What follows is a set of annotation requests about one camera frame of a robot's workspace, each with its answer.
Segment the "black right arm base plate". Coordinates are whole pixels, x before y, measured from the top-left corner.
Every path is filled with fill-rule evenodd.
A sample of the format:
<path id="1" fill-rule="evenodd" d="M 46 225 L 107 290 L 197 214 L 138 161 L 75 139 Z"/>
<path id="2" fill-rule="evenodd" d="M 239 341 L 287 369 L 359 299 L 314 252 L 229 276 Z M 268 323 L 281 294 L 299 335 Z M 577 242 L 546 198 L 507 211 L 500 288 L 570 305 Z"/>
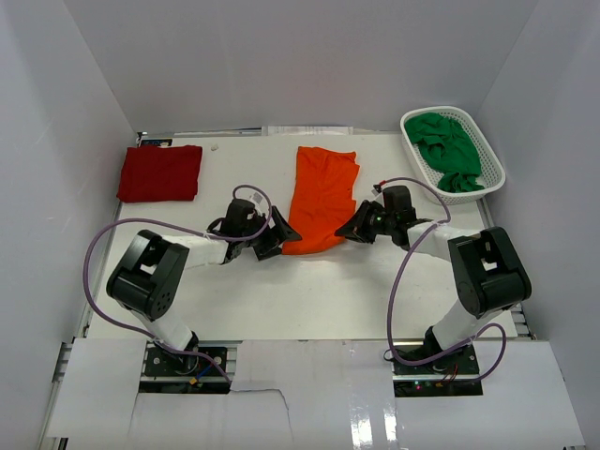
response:
<path id="1" fill-rule="evenodd" d="M 466 347 L 422 366 L 401 365 L 389 350 L 383 359 L 393 366 L 396 398 L 480 397 L 480 368 L 473 347 Z"/>

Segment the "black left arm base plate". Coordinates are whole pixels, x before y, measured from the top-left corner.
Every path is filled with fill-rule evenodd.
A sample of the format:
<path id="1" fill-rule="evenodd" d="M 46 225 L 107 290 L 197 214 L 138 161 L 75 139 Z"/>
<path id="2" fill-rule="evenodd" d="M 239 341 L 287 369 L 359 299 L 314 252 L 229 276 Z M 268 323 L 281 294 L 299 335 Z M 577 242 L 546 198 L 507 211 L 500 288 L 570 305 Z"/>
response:
<path id="1" fill-rule="evenodd" d="M 142 394 L 226 395 L 230 384 L 207 360 L 198 356 L 170 354 L 149 345 L 139 384 Z"/>

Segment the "orange t shirt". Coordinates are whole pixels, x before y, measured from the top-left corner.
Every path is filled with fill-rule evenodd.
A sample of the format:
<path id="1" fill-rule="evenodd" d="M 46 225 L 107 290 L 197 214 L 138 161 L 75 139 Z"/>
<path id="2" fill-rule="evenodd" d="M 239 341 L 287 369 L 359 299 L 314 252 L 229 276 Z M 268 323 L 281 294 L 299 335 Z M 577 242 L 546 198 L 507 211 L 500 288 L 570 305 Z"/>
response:
<path id="1" fill-rule="evenodd" d="M 321 253 L 344 241 L 335 231 L 355 213 L 353 187 L 359 170 L 354 152 L 298 148 L 289 224 L 301 239 L 284 243 L 283 254 Z"/>

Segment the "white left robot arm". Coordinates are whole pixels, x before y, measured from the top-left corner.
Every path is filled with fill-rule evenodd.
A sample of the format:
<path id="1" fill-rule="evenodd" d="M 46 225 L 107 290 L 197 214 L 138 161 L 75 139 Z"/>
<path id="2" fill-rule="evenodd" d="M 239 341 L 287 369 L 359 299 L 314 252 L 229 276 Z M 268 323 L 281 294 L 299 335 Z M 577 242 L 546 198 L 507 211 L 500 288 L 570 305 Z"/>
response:
<path id="1" fill-rule="evenodd" d="M 197 336 L 171 311 L 184 272 L 230 263 L 246 248 L 266 260 L 281 254 L 284 243 L 302 239 L 275 206 L 264 214 L 255 202 L 242 199 L 232 200 L 225 217 L 210 223 L 208 231 L 211 237 L 138 232 L 107 282 L 107 294 L 169 348 L 166 363 L 179 374 L 198 363 Z"/>

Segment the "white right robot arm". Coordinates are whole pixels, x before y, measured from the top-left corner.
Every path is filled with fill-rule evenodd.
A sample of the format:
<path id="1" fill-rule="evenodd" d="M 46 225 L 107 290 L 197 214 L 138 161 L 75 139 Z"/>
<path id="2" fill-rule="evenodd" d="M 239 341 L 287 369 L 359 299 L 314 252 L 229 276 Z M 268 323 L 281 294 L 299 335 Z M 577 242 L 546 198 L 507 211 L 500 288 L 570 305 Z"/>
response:
<path id="1" fill-rule="evenodd" d="M 379 184 L 375 190 L 382 200 L 362 202 L 335 235 L 362 244 L 388 236 L 405 250 L 388 300 L 388 320 L 393 318 L 401 277 L 413 254 L 426 254 L 451 264 L 457 301 L 429 327 L 417 350 L 403 353 L 395 345 L 388 350 L 392 359 L 403 366 L 425 365 L 443 374 L 456 364 L 458 350 L 494 327 L 494 318 L 531 296 L 530 278 L 505 229 L 473 231 L 451 226 L 448 217 L 440 221 L 420 218 L 405 185 Z"/>

